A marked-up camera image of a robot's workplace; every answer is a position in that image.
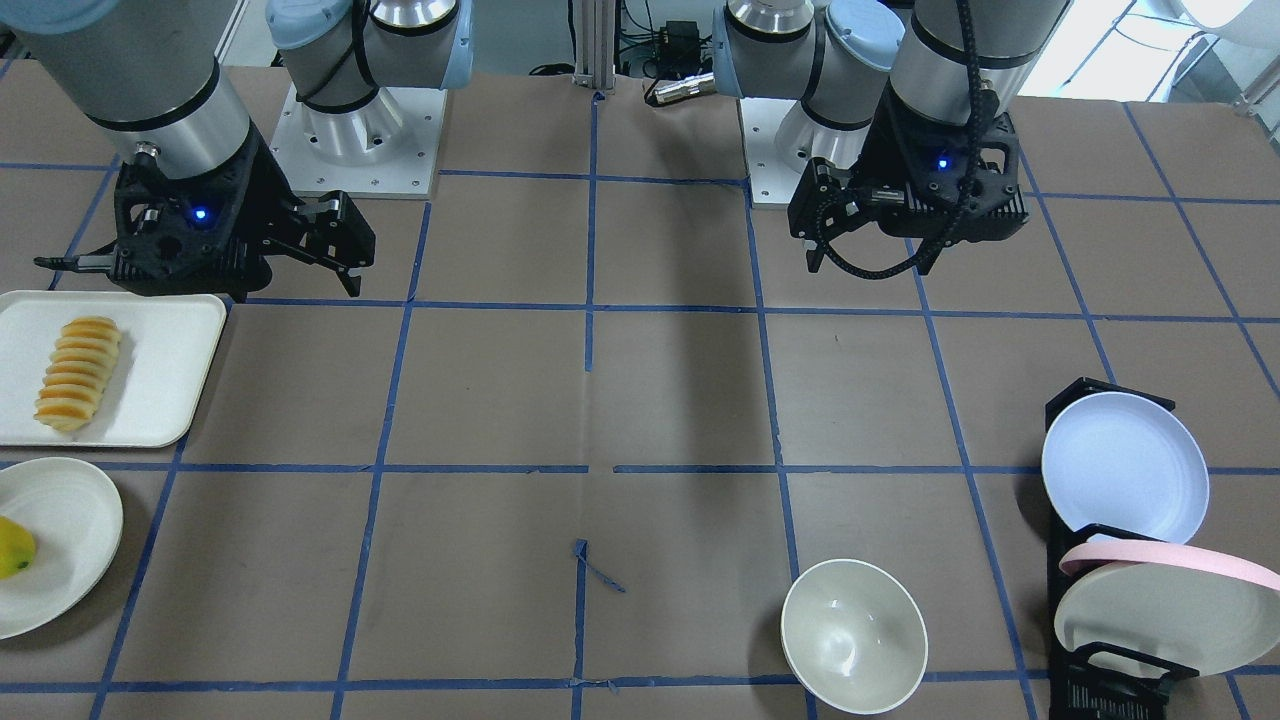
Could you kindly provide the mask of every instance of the dish rack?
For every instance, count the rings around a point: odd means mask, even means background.
[[[1070,404],[1098,392],[1126,392],[1144,397],[1172,413],[1172,400],[1157,397],[1124,388],[1093,378],[1079,378],[1057,393],[1044,405],[1044,429]],[[1073,532],[1057,512],[1050,514],[1050,536],[1047,544],[1048,600],[1050,616],[1057,614],[1062,594],[1071,587],[1074,579],[1059,570],[1057,565],[1073,547],[1087,542],[1096,534],[1120,539],[1155,539],[1123,528],[1092,524]],[[1098,667],[1089,659],[1097,653],[1111,653],[1137,660],[1152,667],[1165,670],[1160,678],[1134,678],[1125,673]],[[1062,647],[1056,633],[1050,633],[1050,720],[1165,720],[1165,706],[1174,683],[1199,675],[1193,667],[1170,662],[1161,657],[1119,647],[1111,643],[1093,642],[1074,651]]]

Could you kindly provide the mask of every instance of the white mounting plate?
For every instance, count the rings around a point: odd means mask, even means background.
[[[302,197],[319,197],[330,190],[343,190],[352,197],[431,197],[448,92],[421,87],[387,90],[404,111],[404,127],[413,135],[404,138],[404,145],[390,160],[351,167],[329,163],[312,150],[302,127],[302,105],[294,100],[297,91],[289,86],[271,136],[271,152],[293,192]]]
[[[795,100],[772,97],[744,97],[739,102],[742,149],[746,152],[746,170],[751,177],[754,208],[765,210],[786,208],[787,202],[791,202],[791,193],[800,183],[800,173],[782,161],[773,145],[782,118],[787,117],[787,111],[795,104]]]

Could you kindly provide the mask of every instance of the white bowl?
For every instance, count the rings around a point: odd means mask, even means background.
[[[827,560],[787,592],[782,650],[818,700],[874,715],[920,685],[929,637],[920,609],[892,575],[861,560]]]
[[[1171,413],[1126,392],[1091,395],[1062,410],[1044,436],[1041,473],[1073,530],[1103,523],[1184,543],[1208,510],[1208,469],[1196,438]]]

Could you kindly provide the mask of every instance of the yellow fruit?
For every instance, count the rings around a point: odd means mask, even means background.
[[[0,580],[26,570],[36,559],[36,538],[27,528],[0,515]]]

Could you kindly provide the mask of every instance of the white rectangular tray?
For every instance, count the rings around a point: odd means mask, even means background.
[[[115,320],[120,360],[93,419],[74,433],[37,423],[36,396],[61,327]],[[0,295],[0,445],[164,447],[191,427],[227,306],[212,295],[13,291]]]

